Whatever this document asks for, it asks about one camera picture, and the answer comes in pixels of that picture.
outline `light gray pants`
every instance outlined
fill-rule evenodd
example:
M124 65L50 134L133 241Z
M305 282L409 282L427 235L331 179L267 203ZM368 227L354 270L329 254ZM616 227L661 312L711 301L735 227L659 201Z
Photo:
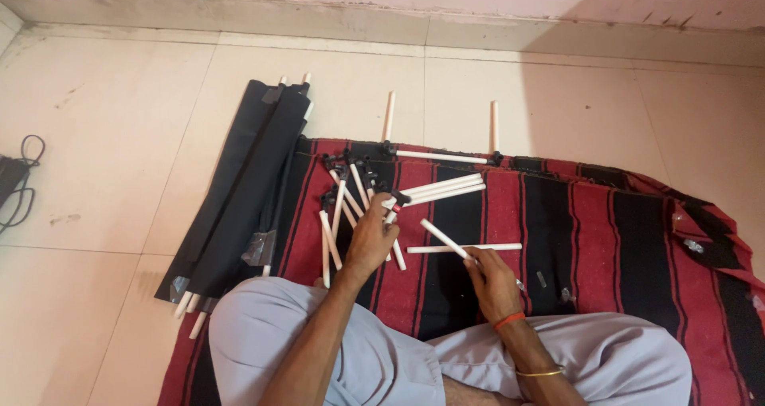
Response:
M210 350L224 406L257 405L325 294L277 277L248 280L226 294L210 321ZM691 365L664 328L619 313L527 321L590 404L688 404ZM420 342L355 305L324 404L442 406L441 375L508 398L528 398L488 324Z

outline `white tile floor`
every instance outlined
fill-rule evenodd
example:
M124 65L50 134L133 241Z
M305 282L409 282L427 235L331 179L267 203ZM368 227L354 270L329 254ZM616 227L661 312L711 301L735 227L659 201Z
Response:
M0 403L156 404L175 341L151 298L248 79L311 71L309 137L393 139L632 169L716 202L765 277L765 71L203 31L42 25L0 58L0 153L47 142L0 236ZM0 219L8 210L0 211Z

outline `black cable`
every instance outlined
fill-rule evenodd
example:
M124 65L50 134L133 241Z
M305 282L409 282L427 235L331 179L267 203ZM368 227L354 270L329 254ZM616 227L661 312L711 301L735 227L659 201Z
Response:
M43 145L42 149L40 149L40 153L37 155L37 158L28 158L26 154L26 143L27 140L30 137L34 137L38 140L40 140L40 143ZM22 157L19 159L19 161L22 161L27 166L31 167L37 167L40 165L40 158L42 158L43 153L45 153L45 140L43 140L40 136L37 136L35 134L30 134L22 140ZM36 195L34 188L28 188L27 182L29 181L29 173L24 177L24 182L22 183L22 186L19 189L14 190L11 192L11 194L15 194L18 192L18 203L16 204L16 208L13 211L13 215L6 221L6 222L0 222L0 234L2 234L7 228L15 227L16 225L21 224L22 222L26 221L26 219L29 217L29 214L32 211L32 203L34 203L34 196ZM31 196L29 198L29 204L27 205L27 211L24 213L24 216L22 216L21 219L14 222L14 219L16 218L16 215L18 215L18 211L22 209L22 206L24 205L24 193L26 191L29 191L31 193Z

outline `hand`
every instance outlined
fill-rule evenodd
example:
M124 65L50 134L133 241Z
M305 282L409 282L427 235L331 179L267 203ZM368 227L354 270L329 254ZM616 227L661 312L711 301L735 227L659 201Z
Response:
M480 262L463 261L486 320L493 325L513 313L522 312L516 274L512 273L496 251L465 247L465 252Z
M390 198L387 192L381 192L372 197L369 210L365 213L353 230L348 254L343 269L353 274L363 284L367 278L385 261L393 241L398 237L398 225L383 225L386 209L383 202Z

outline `red and black striped blanket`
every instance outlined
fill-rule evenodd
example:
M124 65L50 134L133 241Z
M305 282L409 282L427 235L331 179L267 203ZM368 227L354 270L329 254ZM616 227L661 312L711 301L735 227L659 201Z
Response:
M320 276L318 196L333 183L320 154L346 147L369 155L392 188L483 173L483 192L404 208L402 248L441 245L419 225L423 218L460 244L519 242L520 251L500 255L526 285L527 315L639 316L666 328L688 352L691 405L765 402L765 285L752 274L751 249L716 206L637 173L528 157L505 157L500 167L398 159L378 143L301 138L272 275L307 285ZM351 233L347 224L340 228L341 254ZM482 322L458 256L404 256L407 270L384 263L359 294L360 305L422 340ZM161 405L218 402L206 336L187 338L195 317L180 329Z

